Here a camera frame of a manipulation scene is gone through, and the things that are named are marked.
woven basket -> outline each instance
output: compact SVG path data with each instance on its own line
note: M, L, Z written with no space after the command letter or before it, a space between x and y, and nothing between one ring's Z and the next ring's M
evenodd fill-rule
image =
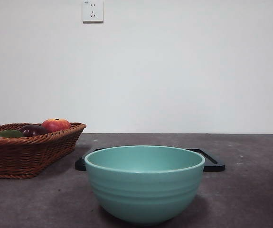
M18 130L29 123L12 123L0 126ZM37 176L47 166L72 152L86 127L82 123L71 123L64 131L33 137L0 137L0 178L27 179Z

red apple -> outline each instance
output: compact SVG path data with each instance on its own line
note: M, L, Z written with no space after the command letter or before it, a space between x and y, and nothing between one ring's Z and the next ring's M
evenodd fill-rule
M48 133L65 130L71 127L68 120L65 119L47 119L41 126L46 128Z

teal bowl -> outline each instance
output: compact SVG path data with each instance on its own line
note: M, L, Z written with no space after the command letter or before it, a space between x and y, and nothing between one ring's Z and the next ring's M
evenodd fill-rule
M85 157L100 205L115 217L150 226L180 214L194 199L205 158L166 146L121 146Z

wall socket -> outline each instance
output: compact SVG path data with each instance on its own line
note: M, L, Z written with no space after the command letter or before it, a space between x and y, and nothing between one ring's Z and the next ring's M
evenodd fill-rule
M83 22L103 22L104 2L103 0L84 0L82 4Z

green fruit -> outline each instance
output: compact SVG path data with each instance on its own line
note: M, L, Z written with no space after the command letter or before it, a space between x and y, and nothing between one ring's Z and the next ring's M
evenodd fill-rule
M23 133L17 130L4 130L4 131L0 131L0 137L19 138L19 137L23 137Z

